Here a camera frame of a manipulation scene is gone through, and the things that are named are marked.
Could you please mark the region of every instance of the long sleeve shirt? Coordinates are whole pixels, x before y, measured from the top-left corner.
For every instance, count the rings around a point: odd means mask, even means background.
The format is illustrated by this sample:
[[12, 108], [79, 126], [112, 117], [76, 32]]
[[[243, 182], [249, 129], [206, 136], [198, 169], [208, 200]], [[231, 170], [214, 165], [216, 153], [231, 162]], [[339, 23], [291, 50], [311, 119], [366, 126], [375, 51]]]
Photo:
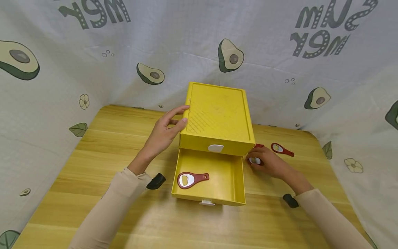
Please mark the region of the long sleeve shirt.
[[[108, 191], [84, 219], [69, 249], [108, 248], [131, 204], [150, 181], [151, 178], [146, 173], [136, 176], [127, 168], [118, 172]], [[300, 194], [296, 200], [315, 221], [332, 248], [372, 249], [365, 238], [318, 189]]]

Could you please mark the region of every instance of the fabric backdrop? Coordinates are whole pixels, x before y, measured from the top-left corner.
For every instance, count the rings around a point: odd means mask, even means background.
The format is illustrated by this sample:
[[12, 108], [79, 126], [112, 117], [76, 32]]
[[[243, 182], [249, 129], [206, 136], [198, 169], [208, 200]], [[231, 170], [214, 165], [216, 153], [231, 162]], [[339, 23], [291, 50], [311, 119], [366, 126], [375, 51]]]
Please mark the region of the fabric backdrop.
[[395, 0], [3, 0], [0, 234], [23, 229], [101, 107], [166, 111], [196, 81], [245, 89], [256, 124], [312, 132], [367, 233], [396, 248], [397, 10]]

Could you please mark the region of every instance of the open drawer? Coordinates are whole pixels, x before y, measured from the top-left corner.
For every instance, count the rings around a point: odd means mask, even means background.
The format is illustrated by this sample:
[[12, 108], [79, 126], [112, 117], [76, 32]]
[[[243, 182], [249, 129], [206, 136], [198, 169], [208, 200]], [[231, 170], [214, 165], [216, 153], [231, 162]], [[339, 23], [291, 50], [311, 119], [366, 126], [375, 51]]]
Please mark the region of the open drawer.
[[[204, 205], [245, 205], [242, 159], [240, 156], [180, 148], [172, 196], [196, 200]], [[209, 179], [182, 189], [177, 183], [182, 172], [208, 173]]]

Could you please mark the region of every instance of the right hand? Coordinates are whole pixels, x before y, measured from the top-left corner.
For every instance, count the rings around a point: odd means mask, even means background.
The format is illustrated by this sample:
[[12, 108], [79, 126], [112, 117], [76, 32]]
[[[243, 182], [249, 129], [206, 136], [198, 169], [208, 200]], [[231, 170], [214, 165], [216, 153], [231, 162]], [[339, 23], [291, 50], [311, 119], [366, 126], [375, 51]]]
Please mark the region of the right hand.
[[[250, 163], [249, 158], [251, 157], [259, 158], [264, 164], [258, 165]], [[264, 172], [271, 177], [279, 178], [281, 180], [285, 180], [285, 178], [291, 173], [296, 172], [295, 169], [293, 169], [287, 162], [267, 147], [253, 148], [246, 156], [246, 161], [252, 169]]]

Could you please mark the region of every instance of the yellow plastic box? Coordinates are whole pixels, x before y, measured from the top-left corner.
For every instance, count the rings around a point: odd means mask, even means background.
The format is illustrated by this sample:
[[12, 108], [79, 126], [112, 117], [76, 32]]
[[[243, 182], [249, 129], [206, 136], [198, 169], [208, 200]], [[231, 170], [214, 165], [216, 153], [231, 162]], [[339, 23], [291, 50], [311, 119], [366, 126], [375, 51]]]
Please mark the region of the yellow plastic box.
[[[245, 205], [243, 156], [256, 144], [245, 91], [190, 82], [186, 104], [172, 196], [208, 206]], [[178, 185], [183, 172], [209, 179], [184, 189]]]
[[245, 90], [190, 82], [185, 104], [181, 148], [244, 156], [256, 144]]
[[[172, 196], [196, 200], [200, 204], [241, 206], [246, 204], [243, 181], [243, 157], [220, 153], [179, 149]], [[198, 182], [191, 188], [178, 186], [182, 172], [209, 174], [209, 180]]]

